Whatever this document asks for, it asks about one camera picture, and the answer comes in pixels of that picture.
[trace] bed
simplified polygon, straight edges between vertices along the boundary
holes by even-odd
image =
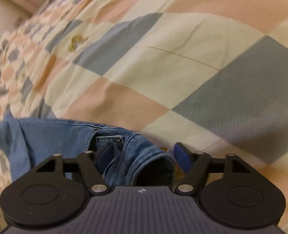
[[[0,47],[0,122],[98,122],[238,154],[284,193],[288,232],[288,0],[55,0]],[[0,149],[0,193],[10,169]]]

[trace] silver screw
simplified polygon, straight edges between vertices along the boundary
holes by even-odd
[[[183,184],[178,187],[180,192],[191,192],[194,188],[191,185]]]
[[[94,185],[91,190],[93,192],[105,192],[107,190],[107,187],[102,184]]]

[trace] bed sheet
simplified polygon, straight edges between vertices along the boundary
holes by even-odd
[[[75,119],[236,153],[288,231],[288,0],[55,0],[2,41],[0,122]],[[0,149],[0,193],[11,183]]]

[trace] ribbed gray surface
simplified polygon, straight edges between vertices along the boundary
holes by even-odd
[[[276,227],[234,230],[209,219],[191,197],[168,187],[116,187],[93,197],[80,216],[50,230],[9,227],[4,234],[283,234]]]

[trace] patterned fabric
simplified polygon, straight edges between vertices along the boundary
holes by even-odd
[[[236,153],[283,191],[288,229],[288,0],[56,0],[3,41],[8,112]],[[9,169],[0,150],[0,192]]]

